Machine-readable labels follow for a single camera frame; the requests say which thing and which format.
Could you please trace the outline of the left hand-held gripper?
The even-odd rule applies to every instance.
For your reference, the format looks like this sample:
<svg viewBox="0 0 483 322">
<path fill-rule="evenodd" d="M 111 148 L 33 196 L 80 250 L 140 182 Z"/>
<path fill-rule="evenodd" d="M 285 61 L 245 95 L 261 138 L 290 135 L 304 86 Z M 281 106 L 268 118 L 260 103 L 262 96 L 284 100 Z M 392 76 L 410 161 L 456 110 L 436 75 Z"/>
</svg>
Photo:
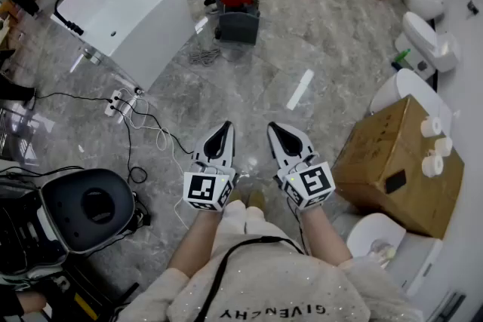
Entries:
<svg viewBox="0 0 483 322">
<path fill-rule="evenodd" d="M 235 128 L 231 121 L 202 135 L 195 144 L 195 162 L 184 173 L 183 200 L 197 210 L 222 211 L 237 179 L 231 167 L 234 156 Z"/>
</svg>

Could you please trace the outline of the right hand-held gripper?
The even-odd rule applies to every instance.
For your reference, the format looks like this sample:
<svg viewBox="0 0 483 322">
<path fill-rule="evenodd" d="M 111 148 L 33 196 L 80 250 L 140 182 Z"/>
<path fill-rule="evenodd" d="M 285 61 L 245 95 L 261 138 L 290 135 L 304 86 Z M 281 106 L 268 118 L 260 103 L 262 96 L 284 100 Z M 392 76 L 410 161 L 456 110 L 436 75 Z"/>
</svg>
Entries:
<svg viewBox="0 0 483 322">
<path fill-rule="evenodd" d="M 305 132 L 289 124 L 270 122 L 267 135 L 273 158 L 280 168 L 297 164 L 315 154 L 315 148 Z M 335 192 L 336 186 L 328 162 L 302 170 L 294 167 L 281 178 L 281 190 L 299 210 L 322 204 Z"/>
</svg>

